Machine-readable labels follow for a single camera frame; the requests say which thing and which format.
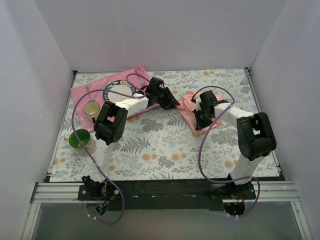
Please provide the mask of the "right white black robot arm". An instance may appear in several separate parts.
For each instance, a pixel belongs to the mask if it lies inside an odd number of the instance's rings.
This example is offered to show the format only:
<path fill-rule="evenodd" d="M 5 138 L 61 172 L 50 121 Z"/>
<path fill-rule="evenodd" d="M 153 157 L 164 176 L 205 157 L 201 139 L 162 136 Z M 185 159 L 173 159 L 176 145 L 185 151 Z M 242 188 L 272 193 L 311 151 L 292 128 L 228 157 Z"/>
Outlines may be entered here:
<path fill-rule="evenodd" d="M 213 91 L 196 92 L 191 101 L 196 129 L 211 129 L 217 120 L 222 120 L 237 130 L 239 159 L 224 181 L 210 180 L 208 194 L 214 200 L 237 199 L 251 194 L 253 173 L 264 157 L 277 147 L 276 138 L 265 112 L 252 113 L 234 106 L 235 102 L 218 100 Z"/>

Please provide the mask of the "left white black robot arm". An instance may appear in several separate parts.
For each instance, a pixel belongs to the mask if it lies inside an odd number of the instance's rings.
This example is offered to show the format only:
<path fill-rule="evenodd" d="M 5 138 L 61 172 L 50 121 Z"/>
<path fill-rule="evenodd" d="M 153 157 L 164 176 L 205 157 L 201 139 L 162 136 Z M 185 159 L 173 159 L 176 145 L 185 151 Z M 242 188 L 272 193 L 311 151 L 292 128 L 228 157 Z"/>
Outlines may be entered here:
<path fill-rule="evenodd" d="M 109 158 L 113 147 L 123 136 L 127 117 L 158 104 L 164 110 L 172 110 L 180 105 L 164 81 L 153 77 L 149 85 L 139 89 L 132 96 L 120 93 L 126 99 L 118 102 L 105 101 L 98 117 L 94 120 L 94 136 L 97 140 L 91 172 L 82 177 L 86 192 L 95 200 L 105 198 Z"/>

